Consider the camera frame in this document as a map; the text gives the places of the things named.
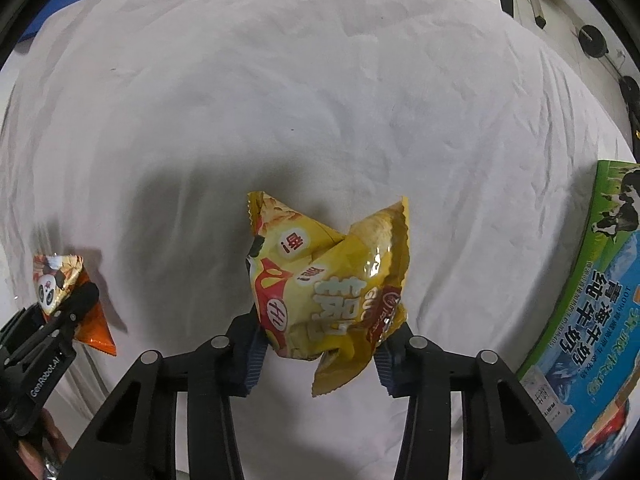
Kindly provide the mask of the operator left hand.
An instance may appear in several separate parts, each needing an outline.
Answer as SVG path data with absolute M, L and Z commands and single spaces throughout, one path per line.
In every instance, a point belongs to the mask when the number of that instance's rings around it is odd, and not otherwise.
M 36 479 L 57 479 L 72 448 L 46 408 L 34 431 L 26 441 L 18 441 L 18 456 Z

